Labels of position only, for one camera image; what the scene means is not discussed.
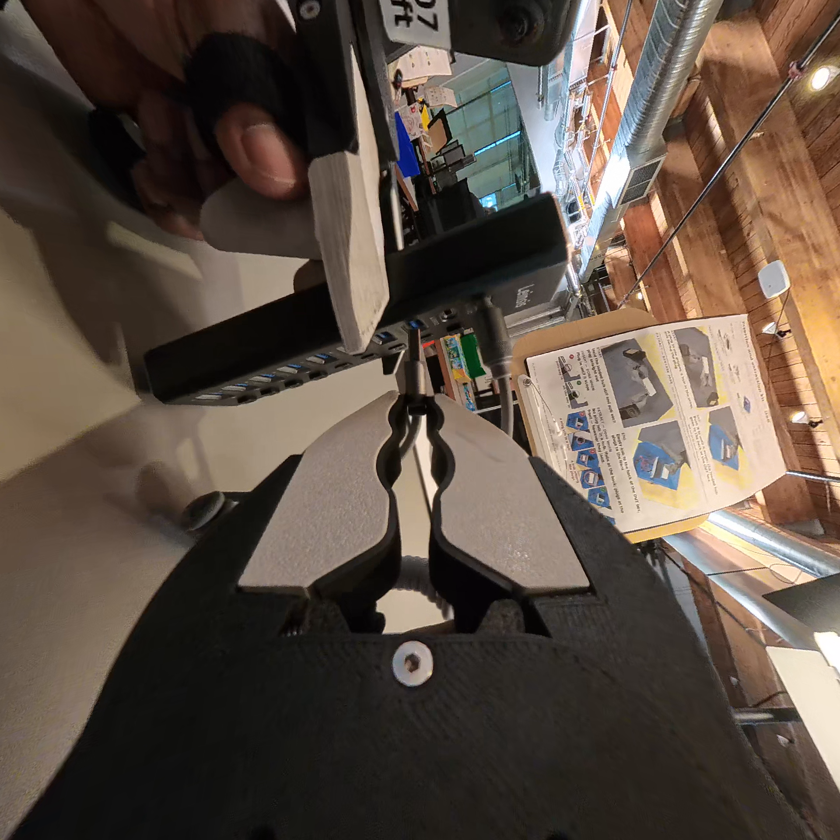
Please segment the instruction sheet board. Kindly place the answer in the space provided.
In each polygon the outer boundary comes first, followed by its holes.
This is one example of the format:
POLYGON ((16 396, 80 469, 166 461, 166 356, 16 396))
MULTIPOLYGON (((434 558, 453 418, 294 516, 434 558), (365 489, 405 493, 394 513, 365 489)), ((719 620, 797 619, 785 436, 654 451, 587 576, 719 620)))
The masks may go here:
POLYGON ((563 322, 516 339, 511 370, 532 453, 628 538, 786 474, 745 314, 563 322))

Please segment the grey desk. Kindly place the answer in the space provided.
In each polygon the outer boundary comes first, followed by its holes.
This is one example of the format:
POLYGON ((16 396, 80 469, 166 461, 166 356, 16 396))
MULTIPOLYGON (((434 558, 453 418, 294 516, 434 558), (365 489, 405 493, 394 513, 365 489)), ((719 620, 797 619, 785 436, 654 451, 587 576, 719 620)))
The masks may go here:
MULTIPOLYGON (((150 347, 291 293, 299 260, 164 234, 70 147, 88 104, 20 2, 2 12, 2 272, 44 291, 127 385, 150 347)), ((67 756, 133 623, 186 551, 177 519, 249 490, 395 389, 379 363, 253 406, 147 397, 2 482, 2 837, 67 756)))

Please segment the black power bank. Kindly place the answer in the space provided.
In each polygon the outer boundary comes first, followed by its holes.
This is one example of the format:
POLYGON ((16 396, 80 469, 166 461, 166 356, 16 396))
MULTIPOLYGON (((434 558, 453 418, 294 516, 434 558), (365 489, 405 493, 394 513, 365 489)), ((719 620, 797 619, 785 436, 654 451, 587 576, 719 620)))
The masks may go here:
POLYGON ((376 361, 392 373, 411 331, 470 329, 479 297, 506 316, 549 302, 568 244, 561 204, 542 193, 388 255, 391 299, 362 350, 341 339, 321 284, 148 350, 149 391, 168 405, 240 406, 376 361))

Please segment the white light panel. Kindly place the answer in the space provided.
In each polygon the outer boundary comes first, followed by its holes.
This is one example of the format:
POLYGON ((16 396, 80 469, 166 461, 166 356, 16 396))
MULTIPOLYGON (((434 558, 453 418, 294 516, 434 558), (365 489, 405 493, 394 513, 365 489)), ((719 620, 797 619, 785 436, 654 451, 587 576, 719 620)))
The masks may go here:
POLYGON ((812 735, 838 739, 839 636, 814 634, 816 650, 767 647, 766 653, 812 735))

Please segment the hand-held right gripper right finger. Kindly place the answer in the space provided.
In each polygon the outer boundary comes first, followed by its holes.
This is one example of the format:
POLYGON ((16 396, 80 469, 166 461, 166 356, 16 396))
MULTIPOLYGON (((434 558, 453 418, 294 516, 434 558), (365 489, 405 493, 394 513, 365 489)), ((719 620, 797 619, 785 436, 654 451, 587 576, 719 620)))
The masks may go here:
POLYGON ((491 603, 591 587, 530 457, 498 427, 446 396, 428 401, 437 482, 429 573, 455 617, 491 603))

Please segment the metal pole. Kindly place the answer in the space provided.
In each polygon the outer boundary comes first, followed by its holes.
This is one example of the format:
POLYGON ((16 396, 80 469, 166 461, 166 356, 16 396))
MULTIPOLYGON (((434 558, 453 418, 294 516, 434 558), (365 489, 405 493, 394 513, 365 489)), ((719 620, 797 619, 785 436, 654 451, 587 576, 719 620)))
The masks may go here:
POLYGON ((835 554, 733 511, 716 511, 665 543, 788 645, 816 650, 814 632, 763 595, 837 574, 835 554))

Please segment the white wall vent unit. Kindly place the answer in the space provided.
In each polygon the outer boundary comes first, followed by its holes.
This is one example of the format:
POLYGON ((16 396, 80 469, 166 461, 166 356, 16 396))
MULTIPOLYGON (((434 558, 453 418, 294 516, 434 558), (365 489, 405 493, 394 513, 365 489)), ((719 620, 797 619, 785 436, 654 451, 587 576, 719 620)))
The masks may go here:
POLYGON ((627 158, 627 172, 614 198, 614 206, 621 207, 644 199, 651 190, 665 157, 665 154, 661 154, 649 160, 643 160, 641 157, 636 160, 627 158))

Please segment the silver ventilation duct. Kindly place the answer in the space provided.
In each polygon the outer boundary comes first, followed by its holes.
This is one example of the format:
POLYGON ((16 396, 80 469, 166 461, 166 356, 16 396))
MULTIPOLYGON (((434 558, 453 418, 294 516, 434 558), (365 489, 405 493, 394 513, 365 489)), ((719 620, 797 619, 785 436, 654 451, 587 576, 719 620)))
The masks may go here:
POLYGON ((603 262, 630 206, 614 206, 614 198, 627 173, 625 161, 639 157, 649 160, 667 154, 666 123, 721 4, 721 1, 657 2, 586 229, 578 271, 581 283, 587 282, 603 262))

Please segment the black overhead panel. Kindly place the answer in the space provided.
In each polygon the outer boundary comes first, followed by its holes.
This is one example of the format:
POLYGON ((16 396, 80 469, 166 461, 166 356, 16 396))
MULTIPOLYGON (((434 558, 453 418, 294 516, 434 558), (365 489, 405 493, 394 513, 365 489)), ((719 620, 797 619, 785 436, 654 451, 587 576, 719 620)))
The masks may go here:
POLYGON ((839 637, 839 573, 769 592, 763 598, 814 634, 839 637))

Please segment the person's left hand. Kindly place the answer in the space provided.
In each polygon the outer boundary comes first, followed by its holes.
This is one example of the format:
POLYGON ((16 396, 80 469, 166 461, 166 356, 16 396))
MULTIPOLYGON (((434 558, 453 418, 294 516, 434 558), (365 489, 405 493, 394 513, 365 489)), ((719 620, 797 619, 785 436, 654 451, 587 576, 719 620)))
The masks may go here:
POLYGON ((277 2, 30 1, 27 15, 72 80, 97 108, 126 115, 138 127, 143 155, 130 180, 145 215, 165 232, 202 240, 201 206, 234 176, 262 196, 297 200, 308 187, 308 163, 275 116, 274 68, 295 36, 277 2), (213 141, 184 102, 196 77, 196 54, 223 41, 257 44, 265 59, 241 61, 223 48, 200 102, 213 141))

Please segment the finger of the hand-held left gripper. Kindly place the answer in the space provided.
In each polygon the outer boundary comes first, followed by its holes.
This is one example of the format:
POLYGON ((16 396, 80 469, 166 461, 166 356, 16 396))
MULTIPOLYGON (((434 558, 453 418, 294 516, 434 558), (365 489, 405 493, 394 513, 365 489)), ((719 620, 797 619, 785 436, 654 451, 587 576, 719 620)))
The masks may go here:
POLYGON ((315 234, 340 344, 350 354, 361 354, 371 342, 390 291, 375 132, 359 63, 354 53, 350 55, 359 149, 315 159, 308 177, 315 234))

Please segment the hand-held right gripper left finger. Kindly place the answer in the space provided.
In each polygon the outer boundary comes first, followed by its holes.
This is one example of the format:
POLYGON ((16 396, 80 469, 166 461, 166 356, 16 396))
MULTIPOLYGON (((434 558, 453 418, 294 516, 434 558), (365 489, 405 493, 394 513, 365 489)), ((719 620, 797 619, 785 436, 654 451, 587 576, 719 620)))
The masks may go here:
POLYGON ((400 398, 378 396, 307 447, 240 589, 327 596, 388 552, 397 538, 400 398))

